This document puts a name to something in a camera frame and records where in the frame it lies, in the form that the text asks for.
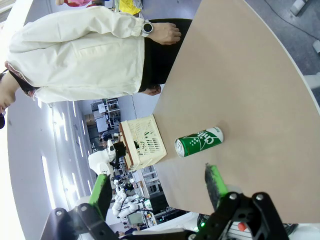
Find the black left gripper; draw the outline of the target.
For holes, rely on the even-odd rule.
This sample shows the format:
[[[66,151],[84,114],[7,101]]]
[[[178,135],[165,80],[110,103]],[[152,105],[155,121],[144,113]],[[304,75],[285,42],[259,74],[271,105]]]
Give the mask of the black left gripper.
[[[118,163],[120,158],[126,155],[126,146],[122,141],[119,141],[114,144],[115,150],[115,162]]]

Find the person's left hand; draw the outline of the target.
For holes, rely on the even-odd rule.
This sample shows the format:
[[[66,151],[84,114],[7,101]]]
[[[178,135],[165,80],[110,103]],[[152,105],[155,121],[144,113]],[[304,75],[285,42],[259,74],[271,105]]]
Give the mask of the person's left hand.
[[[153,23],[148,38],[161,45],[173,45],[181,40],[182,33],[173,23]]]

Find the right gripper green-padded left finger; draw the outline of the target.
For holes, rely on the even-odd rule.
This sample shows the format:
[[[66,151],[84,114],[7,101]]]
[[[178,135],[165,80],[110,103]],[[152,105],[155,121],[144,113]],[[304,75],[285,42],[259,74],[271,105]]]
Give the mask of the right gripper green-padded left finger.
[[[50,212],[47,239],[77,240],[82,234],[90,234],[94,240],[117,240],[119,237],[106,223],[112,197],[110,176],[100,174],[88,203],[81,203],[70,211],[59,207]]]

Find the right gripper green-padded right finger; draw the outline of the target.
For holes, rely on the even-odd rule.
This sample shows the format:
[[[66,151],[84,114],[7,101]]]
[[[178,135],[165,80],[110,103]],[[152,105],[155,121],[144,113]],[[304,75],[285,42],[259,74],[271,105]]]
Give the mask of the right gripper green-padded right finger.
[[[288,240],[282,220],[265,192],[247,197],[229,191],[218,167],[207,163],[204,180],[214,209],[204,226],[206,240],[226,240],[232,223],[244,223],[253,240]]]

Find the person's right hand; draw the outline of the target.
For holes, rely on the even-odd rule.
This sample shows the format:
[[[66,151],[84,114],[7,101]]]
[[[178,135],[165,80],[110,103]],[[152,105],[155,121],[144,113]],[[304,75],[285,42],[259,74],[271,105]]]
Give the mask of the person's right hand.
[[[146,89],[145,91],[143,91],[142,93],[143,93],[143,94],[146,94],[146,95],[148,95],[148,96],[156,96],[156,95],[158,95],[158,94],[161,93],[161,90],[162,90],[162,88],[161,88],[160,85],[154,85],[154,86],[152,86],[152,87],[150,87],[150,88],[147,88],[147,89]]]

